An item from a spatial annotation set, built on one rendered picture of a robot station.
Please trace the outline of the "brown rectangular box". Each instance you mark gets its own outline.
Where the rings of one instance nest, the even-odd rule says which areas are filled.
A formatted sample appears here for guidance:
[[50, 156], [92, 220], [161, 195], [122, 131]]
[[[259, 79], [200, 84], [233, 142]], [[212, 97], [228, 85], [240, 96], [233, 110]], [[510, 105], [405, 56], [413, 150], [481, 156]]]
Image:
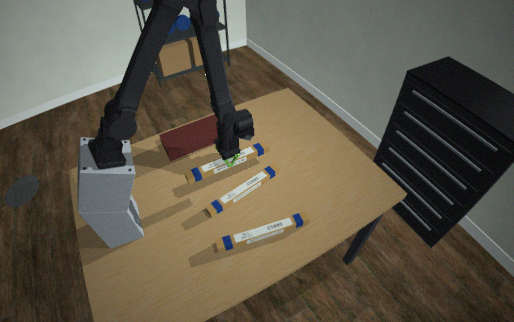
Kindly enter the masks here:
[[211, 216], [211, 218], [214, 217], [279, 173], [280, 168], [274, 163], [271, 164], [242, 184], [205, 206], [206, 212]]

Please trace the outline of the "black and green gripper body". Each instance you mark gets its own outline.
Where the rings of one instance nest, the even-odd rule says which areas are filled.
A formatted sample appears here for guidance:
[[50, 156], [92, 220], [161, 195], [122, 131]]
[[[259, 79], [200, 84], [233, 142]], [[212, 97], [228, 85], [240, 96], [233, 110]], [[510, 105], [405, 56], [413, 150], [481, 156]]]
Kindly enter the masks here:
[[[234, 134], [233, 134], [234, 136]], [[232, 136], [232, 137], [233, 137]], [[231, 157], [234, 157], [235, 154], [241, 153], [240, 148], [235, 148], [233, 150], [230, 150], [230, 139], [232, 138], [223, 139], [218, 136], [218, 138], [214, 139], [214, 143], [216, 144], [216, 149], [223, 158], [223, 160], [229, 159]], [[220, 141], [220, 144], [218, 143]], [[223, 155], [222, 155], [223, 154]]]

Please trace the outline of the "long tan cardboard box with blue bands and white label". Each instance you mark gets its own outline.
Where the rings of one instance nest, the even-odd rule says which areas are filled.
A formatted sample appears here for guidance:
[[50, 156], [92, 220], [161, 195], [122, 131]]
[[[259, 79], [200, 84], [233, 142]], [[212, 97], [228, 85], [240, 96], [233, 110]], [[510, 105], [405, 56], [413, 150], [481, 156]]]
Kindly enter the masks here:
[[306, 211], [304, 211], [255, 228], [215, 239], [215, 242], [218, 252], [223, 252], [301, 227], [309, 224], [309, 221], [310, 219]]

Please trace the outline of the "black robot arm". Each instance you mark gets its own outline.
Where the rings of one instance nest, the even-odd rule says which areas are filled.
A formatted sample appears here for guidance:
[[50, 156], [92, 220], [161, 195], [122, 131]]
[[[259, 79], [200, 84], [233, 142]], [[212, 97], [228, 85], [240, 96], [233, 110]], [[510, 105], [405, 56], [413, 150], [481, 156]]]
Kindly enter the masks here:
[[126, 165], [122, 141], [130, 139], [137, 131], [135, 116], [142, 92], [167, 35], [183, 7], [191, 12], [190, 18], [210, 90], [212, 110], [217, 118], [220, 116], [216, 123], [218, 136], [227, 139], [234, 134], [230, 139], [230, 150], [239, 147], [239, 138], [252, 139], [252, 114], [247, 109], [235, 110], [229, 90], [218, 25], [215, 23], [219, 21], [216, 4], [217, 0], [154, 0], [122, 83], [116, 91], [118, 93], [104, 107], [105, 115], [101, 117], [94, 144], [93, 139], [88, 141], [98, 169]]

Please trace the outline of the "brown cardboard box with blue bands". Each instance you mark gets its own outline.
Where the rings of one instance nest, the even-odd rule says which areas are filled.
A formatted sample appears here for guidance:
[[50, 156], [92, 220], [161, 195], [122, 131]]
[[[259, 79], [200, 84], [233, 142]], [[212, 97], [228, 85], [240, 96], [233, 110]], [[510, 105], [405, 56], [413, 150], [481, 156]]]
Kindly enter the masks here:
[[[233, 166], [236, 166], [236, 165], [246, 162], [250, 159], [253, 159], [255, 157], [258, 157], [265, 153], [268, 153], [269, 146], [267, 145], [267, 143], [265, 141], [262, 141], [260, 143], [254, 144], [247, 148], [244, 148], [240, 151], [241, 151], [240, 156], [237, 158], [237, 160], [235, 161]], [[193, 168], [184, 173], [185, 173], [185, 176], [188, 178], [188, 183], [192, 184], [192, 183], [200, 181], [206, 177], [209, 177], [211, 175], [214, 175], [216, 173], [224, 171], [228, 168], [231, 168], [231, 167], [229, 167], [223, 161], [223, 159], [221, 157], [219, 159], [216, 159], [214, 161], [211, 161], [211, 162], [201, 165], [199, 167]]]

